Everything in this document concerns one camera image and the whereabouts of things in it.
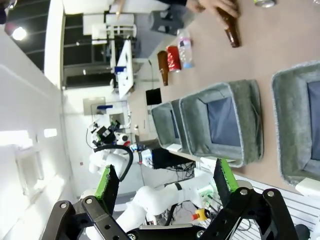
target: plastic water bottle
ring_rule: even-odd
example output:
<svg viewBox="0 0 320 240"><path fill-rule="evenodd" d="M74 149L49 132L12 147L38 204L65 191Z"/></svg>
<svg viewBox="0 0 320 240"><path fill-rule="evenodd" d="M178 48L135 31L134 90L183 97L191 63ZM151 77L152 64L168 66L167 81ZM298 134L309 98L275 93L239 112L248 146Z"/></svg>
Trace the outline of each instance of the plastic water bottle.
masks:
<svg viewBox="0 0 320 240"><path fill-rule="evenodd" d="M190 34L185 29L179 29L177 35L180 62L182 63L184 69L192 68L194 64Z"/></svg>

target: white table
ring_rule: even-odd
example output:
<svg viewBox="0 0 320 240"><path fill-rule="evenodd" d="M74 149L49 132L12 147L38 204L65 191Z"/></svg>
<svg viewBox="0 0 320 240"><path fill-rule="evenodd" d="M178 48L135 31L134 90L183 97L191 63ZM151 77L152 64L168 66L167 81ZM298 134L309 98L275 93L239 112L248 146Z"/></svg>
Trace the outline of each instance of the white table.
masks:
<svg viewBox="0 0 320 240"><path fill-rule="evenodd" d="M132 66L131 41L124 42L117 67L126 67L124 72L117 74L119 97L122 99L134 85L134 73Z"/></svg>

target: brown glass bottle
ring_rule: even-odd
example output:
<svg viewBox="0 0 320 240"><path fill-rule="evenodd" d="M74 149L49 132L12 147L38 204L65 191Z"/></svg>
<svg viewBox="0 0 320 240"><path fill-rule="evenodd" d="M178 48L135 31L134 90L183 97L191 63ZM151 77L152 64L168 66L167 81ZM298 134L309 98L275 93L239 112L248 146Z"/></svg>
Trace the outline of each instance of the brown glass bottle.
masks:
<svg viewBox="0 0 320 240"><path fill-rule="evenodd" d="M230 41L231 46L233 48L240 47L241 44L240 44L239 34L238 34L237 19L219 7L217 7L217 10L218 10L220 16L223 18L223 20L228 25L228 28L225 29L225 33L228 36L228 39Z"/></svg>

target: brown tabletop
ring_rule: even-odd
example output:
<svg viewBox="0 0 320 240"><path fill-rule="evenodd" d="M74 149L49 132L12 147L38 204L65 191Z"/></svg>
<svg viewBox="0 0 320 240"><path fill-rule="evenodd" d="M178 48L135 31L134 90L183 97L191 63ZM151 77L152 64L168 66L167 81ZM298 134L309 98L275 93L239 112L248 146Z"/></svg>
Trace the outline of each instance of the brown tabletop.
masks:
<svg viewBox="0 0 320 240"><path fill-rule="evenodd" d="M162 101L171 101L219 82L258 82L264 134L261 162L234 168L236 174L293 191L278 169L272 76L293 65L320 59L320 6L311 0L278 0L268 9L253 0L238 0L242 47L232 48L224 30L208 11L188 26L195 67L170 73L161 87Z"/></svg>

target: screw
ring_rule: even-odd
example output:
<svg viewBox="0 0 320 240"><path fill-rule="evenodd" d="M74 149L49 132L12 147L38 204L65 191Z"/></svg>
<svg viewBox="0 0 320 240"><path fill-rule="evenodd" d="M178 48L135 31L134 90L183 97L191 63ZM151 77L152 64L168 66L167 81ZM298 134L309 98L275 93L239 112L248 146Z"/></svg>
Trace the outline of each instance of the screw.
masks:
<svg viewBox="0 0 320 240"><path fill-rule="evenodd" d="M268 191L267 195L272 198L275 195L275 193L273 191Z"/></svg>
<svg viewBox="0 0 320 240"><path fill-rule="evenodd" d="M131 240L136 240L136 239L137 239L136 236L135 236L134 234L132 234L132 233L129 233L129 234L128 234L128 237L129 237Z"/></svg>
<svg viewBox="0 0 320 240"><path fill-rule="evenodd" d="M241 195L247 195L247 194L248 194L248 190L242 189L242 190L240 191L240 194L241 194Z"/></svg>
<svg viewBox="0 0 320 240"><path fill-rule="evenodd" d="M198 232L196 233L196 238L199 239L199 238L202 236L202 234L204 234L204 232L205 232L205 231L203 231L203 230L198 231Z"/></svg>

